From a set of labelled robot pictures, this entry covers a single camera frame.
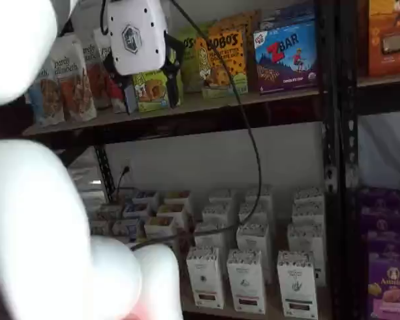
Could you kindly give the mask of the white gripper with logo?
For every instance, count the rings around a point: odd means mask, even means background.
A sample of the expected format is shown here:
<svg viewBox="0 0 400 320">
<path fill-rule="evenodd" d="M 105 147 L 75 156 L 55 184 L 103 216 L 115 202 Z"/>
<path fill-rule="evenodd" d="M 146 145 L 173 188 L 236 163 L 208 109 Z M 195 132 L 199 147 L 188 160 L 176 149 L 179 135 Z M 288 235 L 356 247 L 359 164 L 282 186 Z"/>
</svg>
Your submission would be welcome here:
<svg viewBox="0 0 400 320">
<path fill-rule="evenodd" d="M 177 76 L 183 64 L 184 43 L 167 32 L 158 0 L 113 1 L 107 4 L 111 52 L 103 62 L 107 92 L 114 113 L 128 112 L 125 90 L 130 76 L 162 68 L 170 108 L 179 102 Z"/>
</svg>

